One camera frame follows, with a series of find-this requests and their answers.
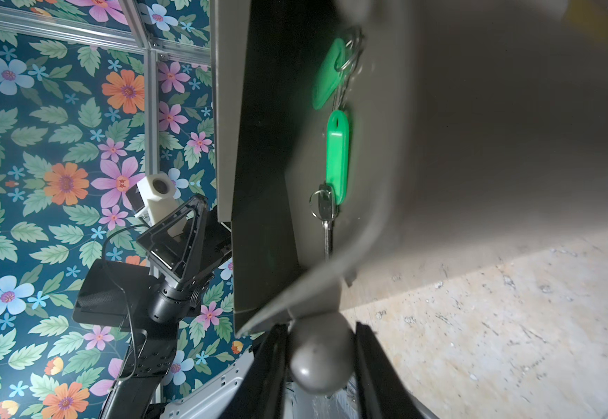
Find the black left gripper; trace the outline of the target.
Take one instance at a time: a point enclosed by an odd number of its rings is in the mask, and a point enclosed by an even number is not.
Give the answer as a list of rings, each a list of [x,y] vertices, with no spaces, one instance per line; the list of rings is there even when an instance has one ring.
[[[194,195],[136,239],[160,279],[149,315],[161,324],[200,313],[214,272],[232,256],[230,231],[207,221],[208,200]]]

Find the green tagged key bunch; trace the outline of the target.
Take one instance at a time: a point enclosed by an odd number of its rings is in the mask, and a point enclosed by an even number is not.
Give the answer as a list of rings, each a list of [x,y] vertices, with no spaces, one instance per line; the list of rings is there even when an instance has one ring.
[[[351,122],[345,110],[346,92],[363,49],[361,26],[354,25],[336,37],[316,74],[312,105],[321,110],[328,103],[332,110],[325,130],[324,182],[309,197],[312,215],[323,227],[323,253],[329,259],[333,251],[333,228],[339,207],[347,196]]]

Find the grey three-drawer cabinet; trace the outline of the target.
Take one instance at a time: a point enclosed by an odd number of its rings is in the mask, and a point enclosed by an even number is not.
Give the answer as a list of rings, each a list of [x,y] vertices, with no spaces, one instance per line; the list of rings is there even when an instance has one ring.
[[[218,220],[228,223],[232,218],[251,3],[212,1],[210,10]]]

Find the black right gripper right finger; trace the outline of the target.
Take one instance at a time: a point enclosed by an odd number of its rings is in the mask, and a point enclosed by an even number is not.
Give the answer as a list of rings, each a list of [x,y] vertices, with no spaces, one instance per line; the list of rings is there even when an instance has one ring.
[[[438,418],[403,386],[373,330],[357,322],[354,334],[361,418]]]

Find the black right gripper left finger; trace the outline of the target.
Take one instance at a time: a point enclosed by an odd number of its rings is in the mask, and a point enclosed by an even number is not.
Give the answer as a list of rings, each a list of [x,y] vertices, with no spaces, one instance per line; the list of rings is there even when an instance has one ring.
[[[220,418],[283,417],[287,341],[286,325],[277,325],[271,329],[237,393]]]

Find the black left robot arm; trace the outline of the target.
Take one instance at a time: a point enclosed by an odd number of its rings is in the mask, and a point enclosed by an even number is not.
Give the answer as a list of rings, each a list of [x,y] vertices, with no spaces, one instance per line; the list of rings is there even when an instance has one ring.
[[[194,195],[139,235],[148,266],[100,256],[80,288],[73,319],[131,337],[102,418],[144,418],[174,363],[180,321],[201,312],[214,272],[232,256],[232,234]]]

